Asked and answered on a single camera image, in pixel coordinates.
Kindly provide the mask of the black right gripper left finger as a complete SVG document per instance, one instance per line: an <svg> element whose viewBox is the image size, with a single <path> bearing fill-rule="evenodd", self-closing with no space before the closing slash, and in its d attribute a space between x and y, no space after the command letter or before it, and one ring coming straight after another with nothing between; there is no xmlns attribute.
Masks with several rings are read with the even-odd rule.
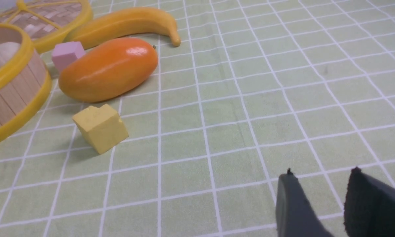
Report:
<svg viewBox="0 0 395 237"><path fill-rule="evenodd" d="M279 237L332 237L322 225L290 168L278 178L276 230Z"/></svg>

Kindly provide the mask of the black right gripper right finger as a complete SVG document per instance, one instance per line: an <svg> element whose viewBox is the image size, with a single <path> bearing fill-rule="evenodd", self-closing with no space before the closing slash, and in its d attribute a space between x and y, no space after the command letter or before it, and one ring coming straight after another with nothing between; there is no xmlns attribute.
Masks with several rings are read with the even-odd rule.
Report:
<svg viewBox="0 0 395 237"><path fill-rule="evenodd" d="M353 168L344 203L344 227L350 237L395 237L395 188Z"/></svg>

